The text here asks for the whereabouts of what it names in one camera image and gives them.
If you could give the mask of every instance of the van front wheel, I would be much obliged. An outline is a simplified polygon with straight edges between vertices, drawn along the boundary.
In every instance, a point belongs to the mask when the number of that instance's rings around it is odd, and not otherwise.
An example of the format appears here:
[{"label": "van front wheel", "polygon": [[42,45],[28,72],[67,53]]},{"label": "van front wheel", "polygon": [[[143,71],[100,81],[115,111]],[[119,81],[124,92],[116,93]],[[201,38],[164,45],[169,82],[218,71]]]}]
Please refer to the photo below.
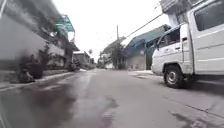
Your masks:
[{"label": "van front wheel", "polygon": [[181,88],[183,86],[183,73],[177,66],[168,66],[164,72],[164,82],[168,87]]}]

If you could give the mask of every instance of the sidewalk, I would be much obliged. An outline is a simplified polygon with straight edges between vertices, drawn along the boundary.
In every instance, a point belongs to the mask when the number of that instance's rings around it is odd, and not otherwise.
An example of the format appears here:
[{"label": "sidewalk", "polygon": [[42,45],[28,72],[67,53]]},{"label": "sidewalk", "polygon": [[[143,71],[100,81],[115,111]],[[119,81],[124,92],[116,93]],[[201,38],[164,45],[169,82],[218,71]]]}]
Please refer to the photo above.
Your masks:
[{"label": "sidewalk", "polygon": [[128,74],[131,76],[135,76],[135,77],[143,78],[143,79],[148,79],[152,75],[154,75],[151,70],[130,71]]},{"label": "sidewalk", "polygon": [[27,84],[11,84],[8,82],[3,82],[3,83],[0,83],[0,91],[6,91],[10,89],[23,88],[23,87],[33,88],[33,87],[43,86],[48,83],[57,82],[61,79],[72,76],[74,74],[75,74],[74,72],[67,72],[62,74],[45,76],[42,79],[38,79],[38,80],[35,80],[35,82],[27,83]]}]

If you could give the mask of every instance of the sky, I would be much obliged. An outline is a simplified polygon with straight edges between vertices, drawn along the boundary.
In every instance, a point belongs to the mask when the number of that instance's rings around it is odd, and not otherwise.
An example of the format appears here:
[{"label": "sky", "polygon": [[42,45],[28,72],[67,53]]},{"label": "sky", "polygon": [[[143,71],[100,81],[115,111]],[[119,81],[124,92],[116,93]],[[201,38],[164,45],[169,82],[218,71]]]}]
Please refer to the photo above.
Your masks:
[{"label": "sky", "polygon": [[[75,28],[75,44],[81,51],[93,50],[95,62],[99,53],[119,36],[127,36],[161,13],[158,0],[53,0],[61,14],[69,16]],[[169,24],[166,15],[127,38],[123,44],[144,32]]]}]

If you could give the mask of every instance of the road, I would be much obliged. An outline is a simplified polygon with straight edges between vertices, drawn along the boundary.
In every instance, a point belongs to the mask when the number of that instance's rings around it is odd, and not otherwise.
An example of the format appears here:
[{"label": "road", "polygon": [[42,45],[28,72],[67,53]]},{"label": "road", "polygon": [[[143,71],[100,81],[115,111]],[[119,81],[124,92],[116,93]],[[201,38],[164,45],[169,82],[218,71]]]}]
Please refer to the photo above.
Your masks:
[{"label": "road", "polygon": [[1,92],[0,112],[7,128],[223,128],[223,90],[204,83],[171,89],[157,76],[97,69]]}]

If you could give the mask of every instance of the van window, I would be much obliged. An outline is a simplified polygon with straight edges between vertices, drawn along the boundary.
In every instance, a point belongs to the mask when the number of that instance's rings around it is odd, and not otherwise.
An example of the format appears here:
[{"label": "van window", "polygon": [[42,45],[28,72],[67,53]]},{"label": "van window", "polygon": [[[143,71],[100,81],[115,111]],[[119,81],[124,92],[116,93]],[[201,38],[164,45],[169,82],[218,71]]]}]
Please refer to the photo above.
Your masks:
[{"label": "van window", "polygon": [[161,47],[165,47],[168,45],[172,45],[175,43],[179,43],[180,42],[180,28],[168,33],[167,35],[163,36],[160,44],[159,44],[159,48]]},{"label": "van window", "polygon": [[195,12],[198,31],[203,31],[224,23],[224,2],[216,1]]}]

